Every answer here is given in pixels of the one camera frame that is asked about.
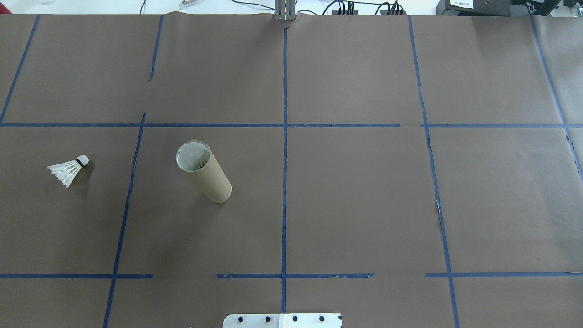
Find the label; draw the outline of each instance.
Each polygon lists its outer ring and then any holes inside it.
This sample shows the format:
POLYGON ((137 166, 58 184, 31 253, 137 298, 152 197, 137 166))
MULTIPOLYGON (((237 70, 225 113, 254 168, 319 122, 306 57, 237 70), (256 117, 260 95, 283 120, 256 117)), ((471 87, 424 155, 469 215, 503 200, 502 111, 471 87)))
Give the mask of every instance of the label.
POLYGON ((456 7, 473 9, 473 0, 449 0, 449 4, 456 7))
POLYGON ((449 9, 446 9, 443 11, 443 13, 441 14, 441 16, 457 16, 459 14, 458 11, 451 11, 449 9))

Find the metal plate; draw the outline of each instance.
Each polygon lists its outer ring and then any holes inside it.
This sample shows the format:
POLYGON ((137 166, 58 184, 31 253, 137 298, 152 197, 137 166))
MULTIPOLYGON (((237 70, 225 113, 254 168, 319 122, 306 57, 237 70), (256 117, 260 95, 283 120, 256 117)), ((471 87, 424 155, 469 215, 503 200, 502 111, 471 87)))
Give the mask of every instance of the metal plate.
POLYGON ((335 313, 290 313, 261 315, 228 315, 223 328, 341 328, 342 315, 335 313))

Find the table surface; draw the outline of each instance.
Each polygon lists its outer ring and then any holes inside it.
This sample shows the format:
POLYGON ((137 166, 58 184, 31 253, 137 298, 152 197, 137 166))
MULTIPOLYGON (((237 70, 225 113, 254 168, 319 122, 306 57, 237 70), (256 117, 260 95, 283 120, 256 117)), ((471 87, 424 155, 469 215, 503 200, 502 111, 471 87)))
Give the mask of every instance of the table surface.
POLYGON ((0 326, 581 326, 582 27, 3 15, 0 326))

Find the shuttlecock cork base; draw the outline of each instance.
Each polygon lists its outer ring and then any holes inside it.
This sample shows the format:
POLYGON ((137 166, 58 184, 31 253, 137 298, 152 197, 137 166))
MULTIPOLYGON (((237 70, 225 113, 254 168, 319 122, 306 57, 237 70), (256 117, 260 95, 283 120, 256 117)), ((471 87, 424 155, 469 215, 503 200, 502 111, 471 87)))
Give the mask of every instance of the shuttlecock cork base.
POLYGON ((70 160, 69 162, 47 166, 47 169, 51 170, 51 173, 54 174, 59 181, 63 182, 67 188, 73 182, 77 173, 81 170, 82 167, 86 166, 89 163, 89 158, 85 155, 81 155, 74 160, 70 160))

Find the white sticker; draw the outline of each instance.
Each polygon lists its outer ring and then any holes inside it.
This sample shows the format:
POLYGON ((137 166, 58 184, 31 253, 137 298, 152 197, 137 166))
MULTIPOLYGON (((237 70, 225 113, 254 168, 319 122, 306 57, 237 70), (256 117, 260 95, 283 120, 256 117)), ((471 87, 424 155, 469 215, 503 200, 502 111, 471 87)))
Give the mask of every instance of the white sticker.
POLYGON ((449 0, 449 4, 456 7, 473 9, 473 0, 449 0))

